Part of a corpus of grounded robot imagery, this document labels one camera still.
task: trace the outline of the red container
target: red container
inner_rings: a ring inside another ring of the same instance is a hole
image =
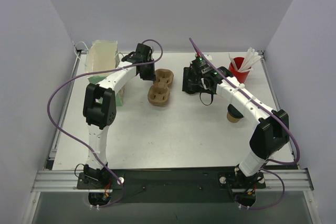
[[[236,63],[236,66],[237,68],[239,69],[241,67],[241,65],[243,64],[243,61],[244,61],[245,58],[243,57],[236,57],[234,58],[233,60],[235,61]],[[241,72],[238,72],[234,69],[234,67],[232,66],[232,63],[230,63],[230,66],[229,66],[229,71],[237,78],[237,80],[240,82],[240,83],[244,83],[247,76],[248,76],[248,73],[250,73],[250,71],[247,71],[247,72],[244,72],[244,73],[241,73]]]

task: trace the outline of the white tabletop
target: white tabletop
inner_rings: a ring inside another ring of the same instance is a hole
[[[232,52],[232,57],[244,52]],[[227,52],[211,53],[213,64],[228,68]],[[125,85],[124,105],[117,107],[117,117],[109,128],[107,159],[110,168],[172,168],[235,166],[250,151],[249,140],[254,129],[242,119],[230,123],[226,119],[228,101],[215,96],[210,106],[204,106],[197,95],[182,92],[183,67],[188,67],[194,53],[166,53],[155,68],[173,71],[174,81],[166,107],[149,104],[147,93],[152,85],[139,76]],[[84,73],[80,63],[77,74]],[[88,129],[82,115],[86,77],[73,85],[63,128],[88,142]],[[261,63],[254,65],[245,82],[246,89],[263,103],[275,108]],[[203,94],[205,103],[209,94]],[[54,170],[74,169],[85,163],[85,146],[61,134],[54,162]],[[289,144],[274,154],[274,158],[293,161]]]

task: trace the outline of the wall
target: wall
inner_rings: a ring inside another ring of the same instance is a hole
[[[72,70],[71,40],[50,0],[0,0],[0,222],[21,223],[54,127],[46,104]],[[64,93],[53,103],[59,116]]]
[[[265,49],[292,0],[51,0],[73,41],[119,41],[133,49],[147,38],[165,50]]]
[[[280,106],[301,146],[322,223],[336,220],[336,0],[293,0],[266,49]]]

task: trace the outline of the metal frame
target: metal frame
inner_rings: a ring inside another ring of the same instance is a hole
[[[259,54],[262,56],[261,64],[264,69],[266,79],[268,81],[268,85],[270,87],[271,94],[272,94],[272,97],[276,105],[276,109],[279,110],[280,105],[276,97],[276,94],[274,92],[271,81],[269,79],[269,74],[268,74],[268,70],[267,70],[265,58],[264,58],[264,51],[259,51]],[[79,60],[76,59],[75,65],[71,73],[72,77],[76,75],[79,63],[80,63]],[[58,123],[60,126],[63,125],[64,119],[65,119],[65,115],[67,112],[67,108],[68,108],[68,104],[69,104],[69,100],[70,100],[70,96],[72,92],[72,87],[73,87],[73,83],[69,85],[69,88],[67,90],[65,104],[63,106],[60,120]],[[51,161],[54,160],[55,155],[56,155],[59,136],[60,134],[59,134],[59,131],[57,130],[55,133],[54,141],[53,141],[50,155],[49,155],[49,160]],[[311,183],[308,170],[302,170],[302,169],[273,170],[273,172],[275,172],[277,175],[279,175],[284,180],[286,191],[302,191],[304,193],[312,222],[314,224],[320,224],[321,220],[319,218],[318,211],[317,211],[317,204],[314,199],[314,195],[312,193],[313,186]],[[280,181],[278,180],[278,178],[268,173],[264,173],[264,176],[265,176],[266,188],[258,190],[259,192],[282,191],[282,185]],[[74,176],[73,171],[68,171],[68,170],[66,171],[58,171],[58,170],[38,171],[36,174],[36,179],[32,187],[31,195],[29,198],[29,202],[28,202],[22,223],[24,224],[32,223],[40,193],[42,192],[83,192],[85,191],[85,190],[78,190],[76,188],[76,185],[77,185],[77,178]],[[94,190],[94,191],[90,190],[89,192],[101,192],[101,191],[103,190]]]

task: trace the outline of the purple cable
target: purple cable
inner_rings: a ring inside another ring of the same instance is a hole
[[[269,207],[273,207],[277,204],[279,204],[280,202],[282,202],[282,200],[284,199],[284,196],[285,196],[285,183],[284,181],[280,178],[280,176],[274,172],[271,172],[270,170],[266,170],[264,168],[262,168],[261,170],[263,170],[264,172],[267,172],[267,173],[271,173],[273,174],[274,176],[276,176],[280,182],[282,183],[282,194],[280,196],[280,199],[278,199],[278,201],[272,203],[272,204],[269,204],[269,205],[266,205],[266,206],[263,206],[263,207],[247,207],[247,206],[244,206],[244,205],[241,205],[243,208],[246,208],[248,210],[264,210],[266,208],[269,208]]]
[[[234,89],[237,88],[237,86],[235,86],[232,82],[230,82],[205,56],[204,54],[202,54],[202,52],[199,50],[199,48],[195,45],[195,43],[193,42],[193,40],[191,38],[189,38],[191,44],[193,45],[195,51],[197,53],[199,53],[202,58],[209,64],[209,66],[211,66],[225,81],[227,81]],[[296,158],[293,162],[281,162],[281,161],[277,161],[274,159],[268,159],[267,161],[272,161],[274,163],[280,164],[280,165],[295,165],[299,162],[300,160],[300,148],[298,145],[298,142],[296,141],[295,137],[293,136],[293,134],[289,131],[289,129],[285,126],[285,124],[278,119],[275,115],[273,115],[271,112],[269,112],[268,110],[266,110],[263,106],[261,106],[260,104],[258,104],[256,101],[254,101],[253,99],[251,99],[251,97],[245,93],[243,90],[238,89],[238,91],[243,94],[243,96],[245,96],[248,100],[251,101],[251,103],[253,103],[255,106],[258,106],[259,108],[261,108],[261,110],[263,110],[265,113],[269,114],[272,118],[274,118],[281,126],[282,128],[287,132],[287,134],[290,136],[290,138],[292,139],[295,149],[296,149]]]
[[[123,67],[123,68],[116,68],[116,69],[111,69],[111,70],[105,70],[105,71],[97,71],[97,72],[90,72],[90,73],[83,73],[83,74],[80,74],[78,76],[75,76],[73,78],[71,78],[70,80],[66,81],[65,83],[63,83],[61,86],[59,86],[50,96],[49,100],[48,100],[48,103],[47,103],[47,113],[48,113],[48,117],[50,119],[50,121],[52,122],[52,124],[62,133],[66,134],[67,136],[69,136],[70,138],[76,140],[77,142],[83,144],[86,148],[88,148],[92,153],[93,155],[95,156],[96,160],[110,173],[112,174],[112,176],[120,183],[120,185],[122,185],[122,195],[119,199],[116,199],[104,206],[100,206],[100,208],[103,208],[103,207],[109,207],[109,206],[112,206],[113,204],[119,202],[123,196],[124,196],[124,193],[125,193],[125,188],[122,184],[122,182],[120,181],[119,177],[111,170],[107,167],[106,164],[104,164],[100,159],[99,157],[96,155],[94,149],[88,145],[87,143],[83,142],[82,140],[80,140],[79,138],[71,135],[70,133],[68,133],[67,131],[63,130],[60,126],[58,126],[58,124],[55,122],[55,120],[53,119],[53,117],[51,116],[51,113],[50,113],[50,104],[51,104],[51,101],[53,100],[54,96],[56,95],[56,93],[61,89],[63,88],[65,85],[69,84],[70,82],[80,78],[80,77],[83,77],[83,76],[88,76],[88,75],[91,75],[91,74],[99,74],[99,73],[109,73],[109,72],[116,72],[116,71],[119,71],[119,70],[122,70],[122,69],[125,69],[125,68],[130,68],[130,67],[135,67],[135,66],[143,66],[143,65],[148,65],[148,64],[152,64],[152,63],[156,63],[158,62],[161,58],[162,58],[162,55],[163,55],[163,49],[162,49],[162,46],[160,45],[159,42],[157,42],[156,40],[154,39],[147,39],[147,40],[144,40],[142,42],[145,43],[147,41],[152,41],[152,42],[155,42],[160,50],[161,50],[161,55],[157,58],[157,60],[155,61],[151,61],[151,62],[145,62],[145,63],[137,63],[137,64],[132,64],[132,65],[128,65],[126,67]]]

